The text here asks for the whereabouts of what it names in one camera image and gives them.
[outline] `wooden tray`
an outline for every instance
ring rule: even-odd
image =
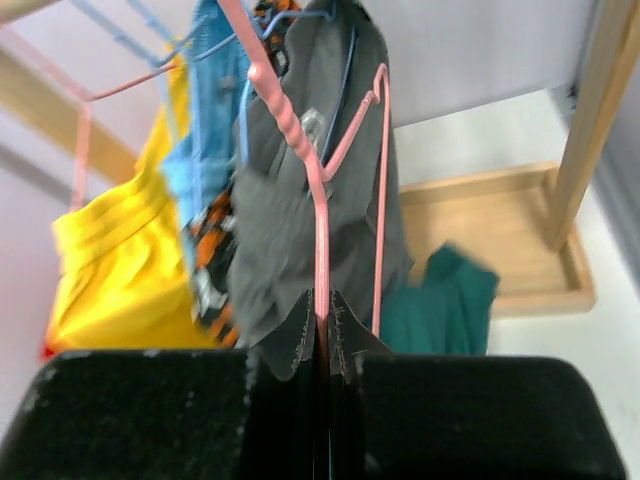
[[[593,283],[575,226],[559,252],[544,242],[556,175],[555,163],[540,163],[402,187],[411,279],[450,241],[500,275],[493,317],[590,310]]]

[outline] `hanging clothes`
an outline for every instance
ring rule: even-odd
[[[202,219],[191,224],[191,235],[196,242],[194,316],[222,347],[233,347],[239,336],[232,324],[227,287],[227,272],[236,249],[234,223],[228,189],[215,199]]]
[[[176,220],[165,180],[150,167],[56,220],[62,276],[50,350],[216,346],[193,324]]]
[[[396,353],[484,355],[498,276],[445,244],[427,261],[422,282],[382,304],[380,340]]]
[[[204,214],[227,187],[234,145],[232,126],[238,115],[242,81],[249,60],[238,40],[217,52],[197,58],[233,33],[215,0],[201,0],[193,23],[203,21],[189,48],[191,130],[162,162],[171,193],[176,197],[187,261],[195,263],[189,222]]]
[[[261,0],[253,9],[253,14],[257,18],[266,20],[273,19],[278,13],[284,11],[299,12],[300,6],[294,0]],[[293,20],[293,18],[285,18],[278,22],[264,41],[271,66],[279,77],[282,77],[289,70],[289,55],[284,46],[284,37]],[[267,21],[264,24],[261,23],[263,29],[266,29],[269,23]]]
[[[189,74],[187,66],[181,55],[173,59],[175,68],[166,74],[169,76],[169,98],[171,100],[171,112],[167,112],[167,106],[161,105],[151,127],[149,137],[136,161],[136,171],[139,172],[147,166],[158,168],[161,162],[171,152],[171,135],[167,122],[167,115],[173,115],[178,127],[180,138],[189,133]]]
[[[313,0],[307,8],[327,9],[329,3]],[[298,19],[289,27],[285,48],[290,65],[282,86],[303,128],[305,118],[320,118],[313,112],[330,119],[331,108],[338,108],[341,73],[354,22],[358,42],[347,100],[337,121],[340,138],[365,93],[373,87],[379,64],[388,64],[384,39],[352,0],[338,1],[334,22]],[[238,167],[232,193],[238,246],[228,280],[242,343],[253,345],[279,325],[299,295],[313,286],[315,213],[304,188],[302,161],[290,152],[259,98],[249,105],[248,118],[249,164]],[[382,107],[369,110],[342,166],[327,185],[331,288],[343,294],[360,319],[370,313],[373,303],[382,120]],[[322,123],[318,120],[315,126]],[[320,131],[312,139],[317,149],[323,132],[315,131]],[[402,284],[411,265],[400,212],[392,133],[386,200],[383,288]]]

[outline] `blue cloth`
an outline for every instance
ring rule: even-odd
[[[202,60],[194,60],[233,33],[216,0],[201,0],[196,6],[193,24],[203,18],[204,24],[185,52],[191,129],[160,165],[177,201],[181,229],[187,228],[229,183],[232,127],[249,68],[247,54],[237,39]],[[182,238],[193,268],[195,246],[184,231]]]

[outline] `clothes hanger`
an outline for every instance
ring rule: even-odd
[[[319,346],[323,356],[323,362],[328,365],[328,325],[329,313],[329,225],[327,212],[327,197],[324,191],[324,183],[333,178],[340,167],[347,150],[362,124],[364,116],[372,103],[382,101],[381,86],[384,89],[384,119],[382,133],[382,148],[380,160],[380,193],[378,198],[378,227],[376,238],[376,259],[374,278],[373,300],[373,325],[374,333],[380,330],[380,303],[382,295],[382,258],[386,208],[387,186],[387,161],[389,156],[389,128],[390,107],[389,75],[387,66],[381,63],[373,79],[372,90],[369,90],[363,98],[356,114],[335,152],[323,167],[313,145],[301,127],[300,119],[293,111],[291,101],[285,95],[280,85],[280,80],[275,74],[262,43],[255,34],[249,18],[247,17],[239,0],[219,0],[229,23],[233,26],[240,42],[245,48],[251,67],[248,78],[253,84],[258,96],[265,102],[267,108],[274,116],[278,129],[284,135],[287,143],[304,162],[309,187],[314,202],[316,223],[316,259],[315,259],[315,313],[319,331]]]
[[[124,30],[118,27],[115,23],[109,20],[103,15],[97,8],[88,3],[85,0],[69,0],[73,6],[88,16],[97,25],[107,31],[113,40],[120,43],[127,50],[133,53],[135,56],[145,60],[152,73],[158,72],[164,65],[170,62],[184,46],[193,38],[198,29],[205,22],[205,18],[201,19],[194,27],[187,33],[184,39],[177,42],[179,48],[174,48],[167,56],[158,58],[152,54],[149,50],[144,48],[139,42],[128,35]],[[176,121],[175,112],[171,106],[171,99],[169,98],[169,80],[165,75],[154,75],[158,78],[160,84],[160,93],[162,95],[163,103],[167,112],[167,124],[169,126],[169,134],[171,136],[171,142],[176,145],[180,141],[180,134],[178,131],[178,122]]]
[[[344,75],[342,76],[342,86],[340,87],[340,100],[338,101],[338,108],[333,113],[333,118],[331,119],[331,123],[329,124],[329,130],[327,132],[327,136],[324,139],[324,145],[322,146],[322,153],[320,154],[320,163],[325,166],[327,161],[329,160],[329,152],[333,150],[334,143],[334,133],[335,126],[340,113],[344,107],[345,103],[345,91],[347,89],[347,82],[349,81],[349,76],[351,74],[351,68],[353,67],[353,52],[356,46],[356,38],[357,38],[357,30],[355,25],[351,28],[351,41],[349,44],[349,52],[347,53],[347,68],[344,71]],[[305,181],[305,191],[307,191],[307,195],[310,196],[311,192],[309,190],[309,181]]]
[[[62,71],[62,69],[42,55],[33,45],[24,40],[20,35],[11,30],[10,27],[2,27],[0,29],[0,34],[2,35],[2,38],[5,38],[13,48],[20,52],[21,55],[28,58],[38,70],[47,74],[80,104],[70,200],[70,211],[73,212],[78,210],[82,207],[86,194],[86,178],[89,163],[89,140],[92,120],[91,103],[140,85],[141,83],[151,80],[152,78],[175,68],[175,65],[165,65],[155,72],[143,75],[142,77],[112,88],[111,90],[94,94],[73,81],[66,73],[64,73],[64,71]]]
[[[287,19],[287,18],[324,18],[327,22],[332,22],[336,18],[337,14],[337,1],[332,0],[331,8],[329,10],[302,10],[300,12],[294,12],[290,10],[284,10],[282,12],[278,12],[273,19],[269,21],[269,25],[267,28],[262,31],[262,29],[256,31],[256,35],[258,38],[262,40],[266,40],[269,38],[269,35],[273,33],[273,30],[278,25],[278,22]],[[249,97],[253,92],[253,87],[251,81],[247,79],[242,89],[242,95],[240,97],[240,108],[238,114],[238,124],[239,124],[239,136],[240,136],[240,161],[243,165],[248,165],[249,163],[249,126],[247,119],[247,106],[249,103]]]

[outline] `dark gray jacket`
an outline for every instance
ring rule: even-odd
[[[314,0],[307,8],[327,8],[329,2]],[[323,125],[328,127],[338,106],[354,22],[358,40],[347,100],[336,124],[338,139],[373,87],[379,64],[388,64],[384,39],[366,12],[353,0],[339,0],[338,7],[333,22],[297,19],[285,37],[290,65],[283,89],[299,117],[320,119],[314,127],[318,150],[326,135]],[[370,107],[327,185],[330,286],[344,295],[361,321],[370,315],[373,303],[382,120],[382,103]],[[243,344],[253,345],[285,319],[305,289],[313,287],[315,215],[305,191],[304,165],[259,98],[248,107],[248,122],[249,166],[238,165],[232,197],[238,248],[229,271],[229,292]],[[401,215],[391,133],[383,289],[404,281],[411,266]]]

